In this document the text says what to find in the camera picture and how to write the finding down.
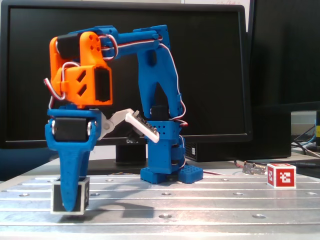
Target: aluminum breadboard table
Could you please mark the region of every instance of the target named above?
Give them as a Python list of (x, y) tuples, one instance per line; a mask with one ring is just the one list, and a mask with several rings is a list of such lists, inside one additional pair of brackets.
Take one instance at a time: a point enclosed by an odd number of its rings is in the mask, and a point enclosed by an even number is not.
[(0, 239), (320, 239), (320, 183), (272, 189), (266, 176), (149, 184), (139, 175), (91, 176), (83, 216), (50, 214), (51, 181), (0, 192)]

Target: cable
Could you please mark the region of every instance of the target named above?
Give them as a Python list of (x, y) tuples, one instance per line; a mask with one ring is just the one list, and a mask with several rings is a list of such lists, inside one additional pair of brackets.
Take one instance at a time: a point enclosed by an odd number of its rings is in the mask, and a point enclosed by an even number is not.
[(225, 175), (222, 173), (214, 172), (214, 171), (203, 171), (204, 174), (212, 174), (212, 175)]
[[(182, 140), (182, 146), (183, 146), (183, 148), (185, 148), (185, 140), (184, 140), (184, 138), (183, 138), (181, 135), (179, 135), (179, 137), (180, 137), (181, 140)], [(183, 158), (184, 158), (184, 163), (182, 164), (181, 167), (179, 167), (179, 169), (183, 169), (183, 168), (185, 167), (186, 163), (187, 163), (185, 155), (183, 155)]]
[(314, 142), (315, 140), (316, 140), (316, 134), (314, 134), (309, 141), (306, 141), (306, 142), (304, 142), (304, 143), (301, 143), (301, 145), (302, 145), (302, 146), (307, 145), (307, 144), (309, 144), (309, 143)]
[[(63, 65), (62, 65), (62, 72), (61, 72), (61, 83), (63, 83), (65, 81), (65, 68), (67, 66), (75, 66), (75, 67), (80, 67), (80, 65), (77, 63), (77, 62), (74, 62), (74, 61), (67, 61), (65, 62)], [(51, 98), (50, 98), (50, 102), (49, 102), (49, 105), (48, 105), (48, 108), (51, 109), (55, 103), (54, 101), (54, 98), (59, 100), (59, 101), (62, 101), (66, 98), (66, 92), (63, 92), (62, 93), (62, 96), (59, 96), (57, 94), (57, 92), (54, 90), (54, 88), (52, 87), (51, 85), (51, 82), (49, 81), (49, 79), (46, 77), (44, 80), (44, 85), (47, 86), (47, 88), (49, 89), (50, 93), (51, 93)]]
[(116, 56), (118, 56), (118, 53), (119, 53), (119, 49), (118, 49), (118, 44), (117, 44), (117, 41), (115, 39), (114, 36), (110, 35), (110, 34), (105, 34), (105, 35), (101, 35), (99, 36), (99, 38), (109, 38), (113, 44), (113, 48), (114, 48), (114, 56), (110, 56), (110, 57), (104, 57), (103, 60), (106, 60), (106, 61), (111, 61), (113, 60)]
[(316, 153), (316, 152), (314, 152), (314, 151), (311, 151), (311, 150), (309, 150), (309, 149), (306, 149), (306, 148), (305, 148), (305, 150), (306, 150), (308, 153), (313, 154), (313, 155), (317, 156), (318, 158), (320, 158), (320, 155), (319, 155), (318, 153)]
[[(111, 50), (111, 49), (114, 49), (115, 52), (116, 52), (115, 56), (113, 56), (113, 57), (111, 57), (111, 58), (110, 58), (110, 57), (109, 57), (109, 58), (104, 57), (103, 59), (109, 61), (109, 60), (115, 58), (115, 57), (118, 55), (118, 51), (119, 51), (118, 49), (119, 49), (119, 48), (124, 48), (124, 47), (128, 47), (128, 46), (133, 46), (133, 45), (137, 45), (137, 44), (153, 43), (153, 42), (155, 42), (155, 41), (161, 41), (162, 39), (163, 39), (163, 38), (160, 37), (159, 39), (140, 40), (140, 41), (134, 41), (134, 42), (122, 43), (122, 44), (117, 44), (117, 41), (114, 39), (114, 42), (112, 42), (112, 43), (113, 43), (113, 45), (115, 46), (115, 48), (114, 48), (114, 47), (103, 47), (103, 48), (102, 48), (102, 51), (109, 51), (109, 50)], [(176, 68), (176, 64), (175, 64), (174, 58), (173, 58), (173, 56), (172, 56), (172, 54), (171, 54), (170, 49), (169, 49), (166, 45), (164, 45), (163, 43), (159, 43), (159, 46), (165, 48), (165, 49), (168, 51), (168, 53), (169, 53), (169, 55), (170, 55), (170, 57), (171, 57), (172, 64), (173, 64), (173, 68), (174, 68), (175, 75), (176, 75), (176, 89), (177, 89), (178, 95), (180, 95), (179, 75), (178, 75), (178, 72), (177, 72), (177, 68)], [(183, 121), (183, 120), (180, 119), (180, 118), (182, 118), (182, 117), (186, 114), (186, 112), (187, 112), (186, 105), (185, 105), (185, 103), (182, 101), (181, 95), (180, 95), (180, 102), (181, 102), (181, 105), (182, 105), (182, 108), (183, 108), (183, 113), (182, 113), (181, 115), (179, 115), (179, 116), (170, 118), (169, 120), (179, 121), (179, 122), (181, 122), (180, 126), (186, 127), (186, 126), (188, 126), (188, 123), (187, 123), (186, 121)]]
[(234, 163), (234, 165), (235, 165), (237, 168), (243, 168), (242, 165), (240, 165), (240, 164), (237, 163), (237, 160), (234, 160), (233, 163)]
[(294, 140), (298, 140), (298, 138), (302, 137), (303, 135), (305, 135), (306, 133), (308, 133), (310, 130), (314, 129), (316, 127), (316, 125), (313, 125), (313, 127), (309, 128), (307, 131), (305, 131), (304, 133), (302, 133), (300, 136), (296, 137)]
[[(164, 45), (163, 43), (160, 43), (159, 46), (165, 48), (165, 49), (168, 51), (168, 53), (169, 53), (169, 55), (170, 55), (170, 57), (171, 57), (172, 64), (173, 64), (173, 68), (174, 68), (175, 75), (176, 75), (176, 89), (177, 89), (177, 91), (178, 91), (178, 95), (180, 95), (179, 75), (178, 75), (178, 71), (177, 71), (177, 68), (176, 68), (175, 60), (174, 60), (174, 58), (172, 57), (172, 54), (171, 54), (170, 49), (169, 49), (166, 45)], [(186, 105), (184, 104), (184, 102), (182, 101), (181, 95), (180, 95), (180, 103), (181, 103), (181, 105), (182, 105), (182, 107), (183, 107), (183, 113), (182, 113), (180, 116), (175, 116), (175, 117), (173, 117), (173, 118), (170, 118), (169, 120), (180, 119), (180, 118), (182, 118), (182, 117), (186, 114), (187, 108), (186, 108)]]
[(307, 155), (306, 149), (300, 144), (300, 142), (298, 142), (298, 141), (296, 141), (296, 140), (293, 140), (292, 142), (295, 143), (296, 145), (291, 144), (291, 146), (295, 146), (295, 147), (301, 148), (302, 151), (303, 151), (303, 154), (304, 154), (304, 155)]

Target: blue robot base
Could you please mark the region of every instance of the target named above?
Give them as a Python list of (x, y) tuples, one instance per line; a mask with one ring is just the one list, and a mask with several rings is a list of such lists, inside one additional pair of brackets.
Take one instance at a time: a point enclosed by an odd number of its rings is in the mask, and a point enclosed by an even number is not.
[[(178, 181), (184, 184), (193, 184), (197, 181), (200, 181), (204, 178), (204, 171), (202, 168), (197, 166), (185, 165), (182, 169), (179, 169), (176, 172), (172, 173), (173, 175), (178, 176)], [(141, 179), (151, 183), (151, 184), (160, 184), (167, 181), (167, 176), (171, 174), (165, 173), (155, 173), (150, 170), (149, 167), (141, 169), (140, 172)]]
[(141, 179), (151, 184), (163, 183), (167, 176), (177, 175), (180, 182), (192, 184), (203, 179), (201, 168), (185, 163), (185, 139), (179, 135), (180, 123), (174, 121), (149, 121), (157, 127), (160, 139), (148, 141), (148, 167), (141, 169)]

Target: computer monitor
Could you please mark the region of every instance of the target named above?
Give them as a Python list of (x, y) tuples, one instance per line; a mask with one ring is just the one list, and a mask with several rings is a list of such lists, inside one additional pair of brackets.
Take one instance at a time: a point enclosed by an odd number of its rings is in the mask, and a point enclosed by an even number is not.
[[(188, 142), (237, 142), (251, 138), (251, 115), (242, 6), (94, 1), (4, 0), (1, 7), (0, 147), (45, 147), (50, 93), (49, 42), (59, 35), (113, 25), (119, 33), (167, 25), (180, 91), (187, 107), (182, 130)], [(111, 62), (110, 117), (142, 104), (136, 55)], [(161, 91), (157, 93), (163, 100)], [(126, 145), (126, 130), (100, 145)], [(141, 138), (139, 144), (145, 144)]]
[(319, 8), (318, 0), (251, 0), (253, 107), (320, 110)]

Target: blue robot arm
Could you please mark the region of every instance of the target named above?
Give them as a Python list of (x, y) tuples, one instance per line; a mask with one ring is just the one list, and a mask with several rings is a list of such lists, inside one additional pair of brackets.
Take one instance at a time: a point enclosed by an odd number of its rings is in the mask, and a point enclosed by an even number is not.
[[(203, 171), (190, 167), (185, 160), (185, 140), (180, 136), (186, 107), (179, 90), (177, 69), (170, 52), (170, 41), (166, 25), (135, 29), (130, 33), (118, 33), (113, 26), (96, 26), (89, 29), (71, 32), (70, 35), (94, 32), (101, 41), (102, 56), (105, 61), (137, 54), (138, 85), (144, 115), (148, 123), (135, 117), (125, 120), (131, 124), (145, 125), (148, 139), (148, 167), (141, 170), (141, 179), (150, 183), (160, 183), (172, 173), (178, 174), (184, 183), (193, 183), (203, 178)], [(168, 101), (170, 118), (154, 119), (152, 107), (155, 105), (157, 83), (162, 87)], [(45, 126), (48, 147), (59, 152), (61, 169), (61, 196), (64, 207), (72, 211), (77, 197), (79, 177), (85, 177), (88, 170), (90, 151), (97, 140), (109, 133), (112, 128), (98, 110), (80, 110), (74, 105), (60, 109), (49, 109), (48, 115), (53, 119)], [(55, 124), (58, 117), (85, 118), (88, 122), (87, 140), (61, 141), (55, 136)]]

